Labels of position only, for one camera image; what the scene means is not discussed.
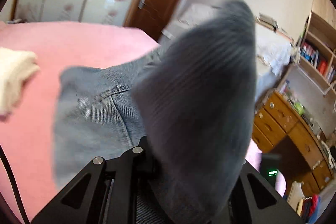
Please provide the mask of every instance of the white pillow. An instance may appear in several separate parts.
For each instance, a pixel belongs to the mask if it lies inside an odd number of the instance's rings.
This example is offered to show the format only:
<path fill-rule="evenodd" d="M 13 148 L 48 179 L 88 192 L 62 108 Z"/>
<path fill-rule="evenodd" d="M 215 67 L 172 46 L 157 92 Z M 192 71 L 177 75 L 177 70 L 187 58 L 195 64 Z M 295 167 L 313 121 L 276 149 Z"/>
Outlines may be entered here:
<path fill-rule="evenodd" d="M 193 3 L 180 17 L 180 22 L 190 26 L 199 25 L 215 16 L 217 9 L 201 3 Z"/>

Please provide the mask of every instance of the bed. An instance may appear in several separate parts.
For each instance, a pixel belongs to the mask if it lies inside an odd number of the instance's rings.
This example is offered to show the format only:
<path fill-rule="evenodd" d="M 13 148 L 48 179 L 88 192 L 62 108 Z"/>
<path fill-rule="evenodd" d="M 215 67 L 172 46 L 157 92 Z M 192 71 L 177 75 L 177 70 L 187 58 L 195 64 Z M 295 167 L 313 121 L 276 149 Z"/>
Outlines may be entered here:
<path fill-rule="evenodd" d="M 0 122 L 0 142 L 12 166 L 28 218 L 56 195 L 53 181 L 53 114 L 59 74 L 67 66 L 107 68 L 134 60 L 157 43 L 138 29 L 76 22 L 1 25 L 0 47 L 33 51 L 41 70 L 23 90 L 20 105 Z M 251 141 L 246 159 L 257 169 L 260 150 Z M 286 183 L 278 179 L 283 195 Z M 22 221 L 9 179 L 0 163 L 0 192 Z"/>
<path fill-rule="evenodd" d="M 198 3 L 192 4 L 179 19 L 172 20 L 162 30 L 159 44 L 179 37 L 195 25 L 212 18 L 216 12 L 217 8 Z M 288 39 L 256 24 L 256 101 L 280 78 L 283 67 L 290 61 L 291 50 L 292 44 Z"/>

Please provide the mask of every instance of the pile of clothes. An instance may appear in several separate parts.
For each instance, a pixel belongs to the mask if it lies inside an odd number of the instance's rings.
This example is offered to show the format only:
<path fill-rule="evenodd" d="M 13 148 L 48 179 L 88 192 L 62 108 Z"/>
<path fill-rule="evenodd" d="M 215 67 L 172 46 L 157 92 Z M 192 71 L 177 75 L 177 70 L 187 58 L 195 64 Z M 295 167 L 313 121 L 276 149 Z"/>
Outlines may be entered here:
<path fill-rule="evenodd" d="M 318 218 L 321 198 L 318 195 L 306 198 L 301 183 L 294 181 L 287 197 L 287 203 L 296 211 L 305 223 L 313 224 Z"/>

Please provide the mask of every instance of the red cloth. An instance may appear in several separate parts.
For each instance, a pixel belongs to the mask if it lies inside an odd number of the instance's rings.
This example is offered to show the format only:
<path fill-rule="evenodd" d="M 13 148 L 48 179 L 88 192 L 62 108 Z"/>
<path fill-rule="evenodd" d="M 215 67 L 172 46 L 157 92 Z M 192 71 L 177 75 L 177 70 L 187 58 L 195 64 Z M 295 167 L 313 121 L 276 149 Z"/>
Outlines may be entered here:
<path fill-rule="evenodd" d="M 310 207 L 310 210 L 309 210 L 309 215 L 308 215 L 309 217 L 315 212 L 318 200 L 319 200 L 319 196 L 318 195 L 313 195 L 313 197 L 311 199 L 312 204 L 311 204 L 311 207 Z"/>

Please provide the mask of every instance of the green led indicator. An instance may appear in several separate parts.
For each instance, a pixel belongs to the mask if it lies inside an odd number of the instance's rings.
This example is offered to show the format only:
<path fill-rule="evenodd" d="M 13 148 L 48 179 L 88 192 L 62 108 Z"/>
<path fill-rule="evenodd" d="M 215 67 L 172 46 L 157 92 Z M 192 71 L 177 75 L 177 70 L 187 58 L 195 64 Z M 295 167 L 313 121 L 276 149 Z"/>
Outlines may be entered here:
<path fill-rule="evenodd" d="M 278 170 L 275 170 L 275 171 L 269 171 L 268 174 L 269 174 L 269 175 L 276 175 L 277 172 L 278 172 Z"/>

